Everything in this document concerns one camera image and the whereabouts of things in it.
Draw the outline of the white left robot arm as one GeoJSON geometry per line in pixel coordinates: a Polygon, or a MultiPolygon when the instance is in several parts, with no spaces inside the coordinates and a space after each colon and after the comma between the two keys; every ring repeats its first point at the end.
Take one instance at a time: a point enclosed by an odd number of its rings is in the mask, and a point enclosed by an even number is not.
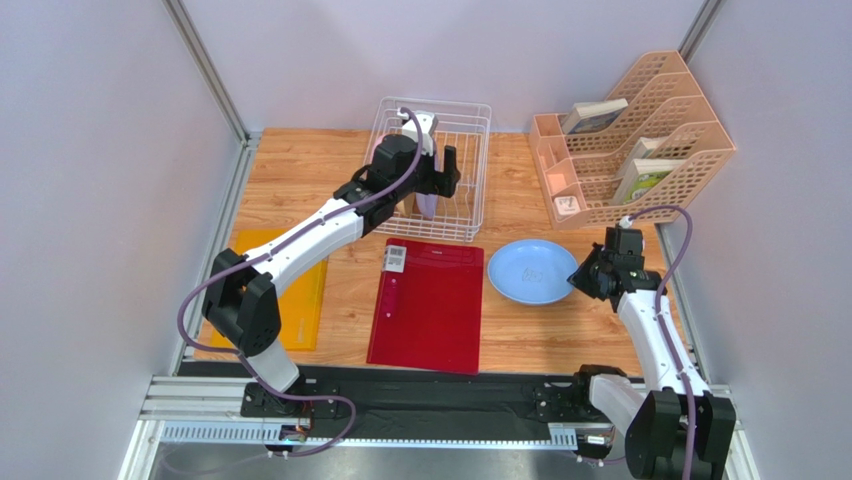
{"type": "Polygon", "coordinates": [[[278,338],[279,297],[303,273],[390,219],[409,195],[442,191],[434,150],[428,133],[386,135],[372,162],[314,215],[242,255],[227,249],[216,257],[203,315],[270,390],[284,393],[299,377],[278,338]]]}

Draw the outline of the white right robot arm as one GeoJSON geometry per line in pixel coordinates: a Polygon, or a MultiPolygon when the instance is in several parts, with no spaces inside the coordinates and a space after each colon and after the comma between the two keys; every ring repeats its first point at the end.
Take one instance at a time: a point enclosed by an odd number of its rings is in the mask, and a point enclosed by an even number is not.
{"type": "Polygon", "coordinates": [[[666,273],[645,267],[644,238],[633,224],[659,211],[677,212],[688,226],[693,224],[676,204],[625,215],[565,280],[574,290],[611,304],[631,338],[647,393],[637,391],[615,368],[584,366],[576,375],[586,382],[591,406],[622,434],[633,478],[720,479],[736,410],[730,399],[713,394],[671,321],[667,284],[690,242],[683,241],[666,273]]]}

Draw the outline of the purple plate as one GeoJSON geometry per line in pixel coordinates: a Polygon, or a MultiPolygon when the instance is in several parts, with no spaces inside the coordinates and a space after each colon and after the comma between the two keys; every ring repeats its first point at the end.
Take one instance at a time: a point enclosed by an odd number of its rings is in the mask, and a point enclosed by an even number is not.
{"type": "Polygon", "coordinates": [[[437,210],[438,198],[437,198],[436,194],[434,193],[434,191],[435,191],[434,175],[435,175],[435,172],[436,172],[436,170],[439,166],[440,166],[439,156],[437,154],[435,154],[434,157],[433,157],[432,172],[430,173],[430,180],[429,180],[430,190],[429,190],[428,193],[417,192],[416,197],[415,197],[416,205],[417,205],[417,209],[418,209],[419,213],[424,218],[429,219],[429,220],[431,220],[435,217],[436,210],[437,210]]]}

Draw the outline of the blue plate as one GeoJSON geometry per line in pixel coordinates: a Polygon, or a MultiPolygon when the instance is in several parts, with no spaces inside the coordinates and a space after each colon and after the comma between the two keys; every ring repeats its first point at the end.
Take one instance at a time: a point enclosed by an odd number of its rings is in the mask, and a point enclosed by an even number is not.
{"type": "Polygon", "coordinates": [[[505,298],[530,306],[549,305],[574,290],[568,278],[579,263],[564,247],[543,239],[524,239],[500,247],[490,258],[487,277],[505,298]]]}

